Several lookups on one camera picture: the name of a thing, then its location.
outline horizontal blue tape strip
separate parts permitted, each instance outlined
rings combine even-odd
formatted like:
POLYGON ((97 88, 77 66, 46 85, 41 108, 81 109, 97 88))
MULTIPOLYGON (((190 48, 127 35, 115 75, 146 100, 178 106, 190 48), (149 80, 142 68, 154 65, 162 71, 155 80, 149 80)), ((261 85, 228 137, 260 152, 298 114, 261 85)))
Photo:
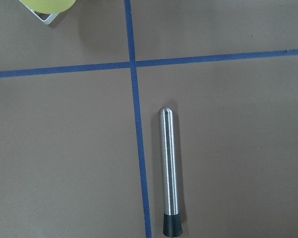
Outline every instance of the horizontal blue tape strip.
POLYGON ((285 51, 272 51, 272 52, 253 52, 253 53, 240 53, 228 55, 214 55, 214 56, 196 56, 185 58, 172 58, 172 59, 151 59, 141 60, 136 62, 137 67, 182 64, 182 63, 198 63, 198 62, 212 62, 222 60, 241 60, 253 58, 267 58, 267 57, 280 57, 280 56, 298 56, 298 50, 285 50, 285 51))
POLYGON ((99 63, 99 64, 85 64, 85 65, 74 65, 74 66, 61 66, 61 67, 50 67, 50 68, 20 69, 20 70, 11 70, 11 71, 0 71, 0 78, 51 74, 51 73, 69 73, 69 72, 106 70, 106 69, 129 68, 129 67, 130 67, 129 62, 117 62, 117 63, 99 63))

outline gray surface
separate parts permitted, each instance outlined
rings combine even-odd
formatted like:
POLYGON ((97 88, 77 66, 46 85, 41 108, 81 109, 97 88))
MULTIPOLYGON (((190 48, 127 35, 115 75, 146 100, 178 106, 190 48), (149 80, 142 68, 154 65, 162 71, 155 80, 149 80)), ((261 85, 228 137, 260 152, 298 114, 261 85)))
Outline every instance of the gray surface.
POLYGON ((181 237, 298 238, 298 57, 144 67, 138 79, 154 238, 162 106, 179 119, 181 237))
POLYGON ((298 0, 132 1, 137 60, 298 49, 298 0))
POLYGON ((145 237, 128 69, 0 79, 0 238, 145 237))
POLYGON ((0 71, 128 60, 123 1, 78 0, 49 26, 0 1, 0 71))

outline yellow object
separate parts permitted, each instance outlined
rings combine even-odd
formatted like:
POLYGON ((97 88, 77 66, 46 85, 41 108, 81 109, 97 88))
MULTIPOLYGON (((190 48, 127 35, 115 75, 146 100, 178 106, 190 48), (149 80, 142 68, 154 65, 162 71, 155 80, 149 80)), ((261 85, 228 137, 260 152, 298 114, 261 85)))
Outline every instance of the yellow object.
POLYGON ((30 9, 40 13, 52 14, 69 9, 76 0, 20 0, 30 9))

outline silver cylinder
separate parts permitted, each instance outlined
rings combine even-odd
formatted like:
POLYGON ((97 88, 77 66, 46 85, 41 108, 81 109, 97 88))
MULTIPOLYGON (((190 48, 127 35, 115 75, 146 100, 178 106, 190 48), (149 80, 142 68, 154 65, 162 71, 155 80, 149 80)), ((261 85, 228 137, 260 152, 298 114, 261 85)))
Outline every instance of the silver cylinder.
POLYGON ((179 214, 179 204, 172 109, 167 107, 161 108, 159 110, 159 122, 164 213, 166 215, 176 215, 179 214))

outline stainless steel muddler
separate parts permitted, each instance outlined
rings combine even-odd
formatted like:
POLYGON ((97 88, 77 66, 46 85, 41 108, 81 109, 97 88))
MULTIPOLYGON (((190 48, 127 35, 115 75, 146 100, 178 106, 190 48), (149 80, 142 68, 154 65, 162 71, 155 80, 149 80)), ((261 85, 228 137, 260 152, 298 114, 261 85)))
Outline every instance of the stainless steel muddler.
POLYGON ((161 108, 159 122, 164 194, 163 234, 167 237, 178 237, 182 234, 182 227, 179 214, 172 109, 161 108))

